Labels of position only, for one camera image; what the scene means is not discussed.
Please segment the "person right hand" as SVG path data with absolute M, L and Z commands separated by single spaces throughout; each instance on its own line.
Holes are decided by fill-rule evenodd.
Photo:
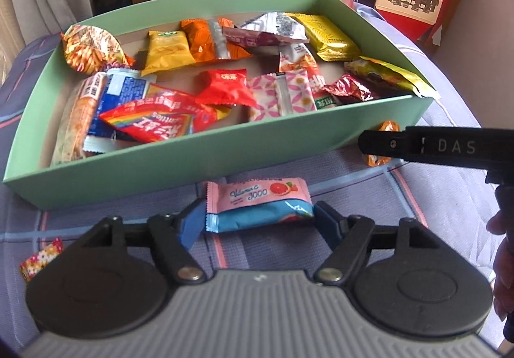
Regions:
M 503 215 L 498 211 L 486 225 L 487 230 L 494 235 L 503 235 L 493 263 L 496 279 L 493 288 L 493 307 L 501 321 L 513 312 L 513 253 L 509 251 L 507 230 L 503 223 Z

